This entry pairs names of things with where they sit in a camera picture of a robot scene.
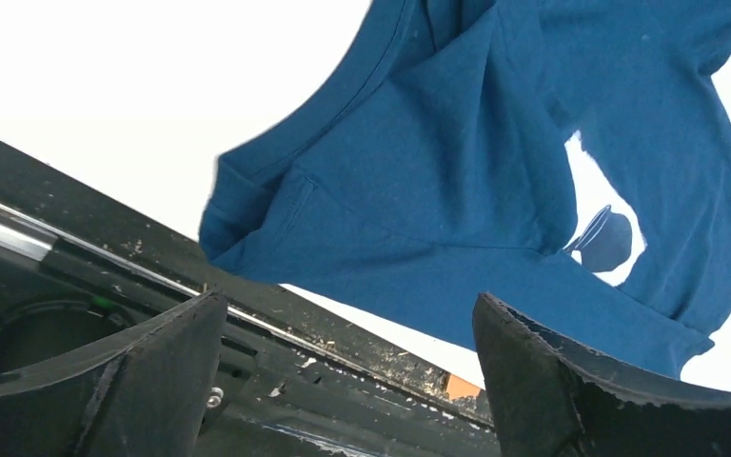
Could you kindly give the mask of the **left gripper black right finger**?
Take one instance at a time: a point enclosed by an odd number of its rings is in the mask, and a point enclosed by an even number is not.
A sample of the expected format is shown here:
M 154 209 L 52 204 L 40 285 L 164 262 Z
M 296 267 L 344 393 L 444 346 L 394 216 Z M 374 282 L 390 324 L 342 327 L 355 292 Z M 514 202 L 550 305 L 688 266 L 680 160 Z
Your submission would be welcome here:
M 731 392 L 630 366 L 489 294 L 472 322 L 502 455 L 731 457 Z

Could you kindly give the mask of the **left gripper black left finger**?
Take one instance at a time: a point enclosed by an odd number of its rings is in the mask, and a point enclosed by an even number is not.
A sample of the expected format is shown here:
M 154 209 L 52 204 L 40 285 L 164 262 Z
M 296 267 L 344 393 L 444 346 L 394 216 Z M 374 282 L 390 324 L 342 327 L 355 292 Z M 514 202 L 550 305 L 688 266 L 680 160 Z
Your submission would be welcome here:
M 207 292 L 132 328 L 0 374 L 0 456 L 189 456 L 227 300 Z

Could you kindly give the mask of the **blue t shirt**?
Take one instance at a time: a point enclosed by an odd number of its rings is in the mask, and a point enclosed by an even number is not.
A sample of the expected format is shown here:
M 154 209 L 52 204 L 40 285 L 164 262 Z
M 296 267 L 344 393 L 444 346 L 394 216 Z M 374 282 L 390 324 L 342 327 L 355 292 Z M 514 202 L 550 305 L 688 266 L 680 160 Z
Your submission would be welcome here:
M 731 1 L 376 1 L 220 156 L 216 267 L 465 348 L 489 292 L 676 377 L 731 313 Z

